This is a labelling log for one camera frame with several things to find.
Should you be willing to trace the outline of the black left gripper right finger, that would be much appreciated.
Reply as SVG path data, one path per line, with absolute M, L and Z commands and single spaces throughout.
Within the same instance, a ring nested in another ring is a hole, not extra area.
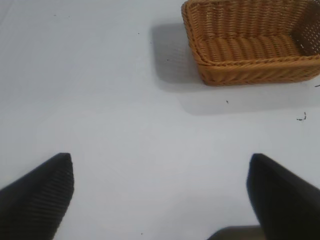
M 252 155 L 246 188 L 268 240 L 318 240 L 320 190 L 262 153 Z

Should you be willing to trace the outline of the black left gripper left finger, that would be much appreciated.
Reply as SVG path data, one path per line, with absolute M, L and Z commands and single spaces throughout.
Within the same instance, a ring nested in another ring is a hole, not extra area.
M 52 240 L 74 193 L 70 153 L 58 153 L 0 191 L 2 240 Z

